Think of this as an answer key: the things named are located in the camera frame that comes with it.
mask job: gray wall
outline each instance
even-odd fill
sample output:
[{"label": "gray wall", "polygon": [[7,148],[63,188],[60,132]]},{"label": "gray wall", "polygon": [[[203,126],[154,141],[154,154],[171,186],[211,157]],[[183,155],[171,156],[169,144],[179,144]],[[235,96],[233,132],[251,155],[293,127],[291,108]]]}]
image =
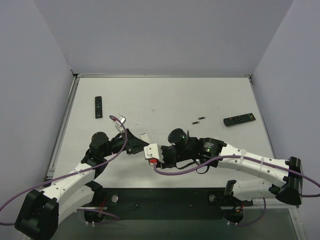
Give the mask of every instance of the gray wall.
[{"label": "gray wall", "polygon": [[[320,1],[294,0],[253,74],[253,87],[277,158],[303,160],[320,182]],[[320,190],[304,181],[304,194]],[[320,236],[319,198],[299,209],[308,239]]]},{"label": "gray wall", "polygon": [[[33,0],[0,0],[0,205],[44,180],[72,73]],[[0,214],[14,222],[24,197]],[[16,240],[0,226],[0,239]]]},{"label": "gray wall", "polygon": [[74,73],[244,76],[293,0],[34,0]]}]

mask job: metal bolt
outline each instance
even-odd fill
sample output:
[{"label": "metal bolt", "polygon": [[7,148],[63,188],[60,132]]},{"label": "metal bolt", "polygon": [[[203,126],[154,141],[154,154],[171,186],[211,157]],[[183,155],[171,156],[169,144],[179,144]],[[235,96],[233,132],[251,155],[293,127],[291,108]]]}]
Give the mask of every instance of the metal bolt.
[{"label": "metal bolt", "polygon": [[213,194],[211,194],[211,195],[209,196],[209,201],[210,201],[210,202],[214,202],[215,200],[216,200],[216,196],[213,195]]},{"label": "metal bolt", "polygon": [[111,197],[111,201],[113,202],[113,203],[116,203],[116,202],[118,202],[118,196],[117,195],[113,195],[112,197]]}]

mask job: black remote control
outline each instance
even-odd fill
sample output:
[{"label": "black remote control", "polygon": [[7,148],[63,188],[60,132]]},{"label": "black remote control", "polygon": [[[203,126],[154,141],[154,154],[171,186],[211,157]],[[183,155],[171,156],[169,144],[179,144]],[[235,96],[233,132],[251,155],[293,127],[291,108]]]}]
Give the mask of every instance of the black remote control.
[{"label": "black remote control", "polygon": [[96,96],[94,98],[95,105],[95,118],[102,119],[102,97]]},{"label": "black remote control", "polygon": [[233,125],[243,124],[243,123],[251,122],[254,120],[256,120],[255,116],[252,113],[248,113],[248,114],[239,115],[239,116],[227,117],[223,119],[223,123],[227,127],[230,127]]}]

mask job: purple cable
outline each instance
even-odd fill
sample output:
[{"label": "purple cable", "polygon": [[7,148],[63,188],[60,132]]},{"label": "purple cable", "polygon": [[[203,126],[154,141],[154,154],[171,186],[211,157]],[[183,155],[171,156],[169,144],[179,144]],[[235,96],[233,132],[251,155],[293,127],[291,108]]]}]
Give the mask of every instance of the purple cable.
[{"label": "purple cable", "polygon": [[106,216],[110,216],[110,217],[115,218],[115,219],[113,219],[113,220],[106,220],[106,221],[101,221],[101,222],[95,222],[95,223],[94,223],[95,225],[108,224],[108,223],[118,222],[118,221],[121,220],[120,217],[118,217],[117,215],[114,215],[114,214],[111,214],[111,213],[108,213],[108,212],[104,212],[104,211],[95,210],[95,209],[83,209],[83,208],[79,208],[79,209],[77,209],[77,211],[94,212],[94,213],[99,213],[99,214],[103,214],[103,215],[106,215]]},{"label": "purple cable", "polygon": [[[210,163],[212,163],[213,161],[218,161],[218,160],[221,160],[221,159],[240,159],[241,156],[239,155],[226,155],[226,156],[216,156],[216,157],[213,157],[211,159],[209,159],[208,161],[196,166],[196,167],[193,167],[193,168],[190,168],[190,169],[187,169],[187,170],[184,170],[184,171],[178,171],[178,172],[164,172],[164,171],[159,171],[157,168],[156,168],[156,163],[154,163],[154,171],[158,174],[161,174],[161,175],[166,175],[166,176],[177,176],[177,175],[183,175],[183,174],[187,174],[187,173],[191,173],[195,170],[198,170]],[[311,179],[310,177],[300,173],[300,172],[297,172],[297,171],[293,171],[291,169],[287,169],[285,167],[282,167],[282,166],[277,166],[277,165],[274,165],[274,164],[271,164],[271,163],[268,163],[268,162],[261,162],[260,160],[257,160],[257,159],[254,159],[252,157],[248,157],[248,156],[244,156],[243,157],[244,159],[247,159],[247,160],[250,160],[252,162],[255,162],[255,163],[258,163],[258,164],[263,164],[263,165],[266,165],[266,166],[269,166],[269,167],[273,167],[275,169],[280,169],[280,170],[283,170],[283,171],[286,171],[288,173],[291,173],[291,174],[294,174],[294,175],[297,175],[301,178],[304,178],[306,180],[308,180],[309,182],[315,184],[316,186],[318,186],[320,188],[320,183],[318,183],[317,181]],[[320,197],[320,193],[319,194],[312,194],[312,195],[301,195],[302,198],[317,198],[317,197]]]},{"label": "purple cable", "polygon": [[252,221],[249,221],[249,222],[246,222],[246,223],[238,223],[237,225],[234,223],[234,222],[231,222],[229,221],[229,223],[231,223],[232,225],[236,225],[236,226],[239,226],[239,227],[246,227],[246,226],[249,226],[249,225],[252,225],[252,224],[255,224],[257,223],[258,221],[260,221],[265,215],[266,215],[266,212],[267,212],[267,203],[266,203],[266,199],[263,197],[263,212],[261,213],[261,215],[255,219],[255,220],[252,220]]},{"label": "purple cable", "polygon": [[[52,182],[54,182],[54,181],[57,181],[57,180],[60,180],[60,179],[68,178],[68,177],[71,177],[71,176],[73,176],[73,175],[77,175],[77,174],[79,174],[79,173],[83,173],[83,172],[86,172],[86,171],[89,171],[89,170],[93,170],[93,169],[99,168],[99,167],[101,167],[101,166],[104,166],[104,165],[110,163],[112,160],[114,160],[116,157],[118,157],[118,156],[121,154],[121,152],[125,149],[125,146],[126,146],[127,140],[128,140],[128,133],[127,133],[127,130],[126,130],[124,124],[123,124],[118,118],[116,118],[115,116],[112,116],[112,115],[110,115],[109,118],[110,118],[111,120],[113,120],[113,121],[118,121],[118,122],[120,123],[121,127],[124,129],[124,135],[125,135],[123,146],[122,146],[122,148],[120,149],[120,151],[119,151],[115,156],[113,156],[110,160],[105,161],[105,162],[103,162],[103,163],[101,163],[101,164],[98,164],[98,165],[96,165],[96,166],[83,169],[83,170],[81,170],[81,171],[79,171],[79,172],[73,172],[73,173],[69,173],[69,174],[67,174],[67,175],[59,176],[59,177],[57,177],[57,178],[54,178],[54,179],[51,179],[51,180],[42,182],[42,183],[40,183],[40,184],[38,184],[38,185],[29,187],[29,188],[27,188],[26,190],[23,190],[22,192],[17,193],[17,194],[14,195],[13,197],[11,197],[8,201],[6,201],[2,206],[0,206],[0,212],[1,212],[10,202],[12,202],[14,199],[16,199],[17,197],[19,197],[20,195],[22,195],[22,194],[24,194],[24,193],[26,193],[26,192],[29,192],[29,191],[31,191],[31,190],[33,190],[33,189],[36,189],[36,188],[38,188],[38,187],[41,187],[41,186],[43,186],[43,185],[50,184],[50,183],[52,183]],[[0,221],[0,226],[14,226],[14,225],[15,225],[14,222],[1,222],[1,221]]]}]

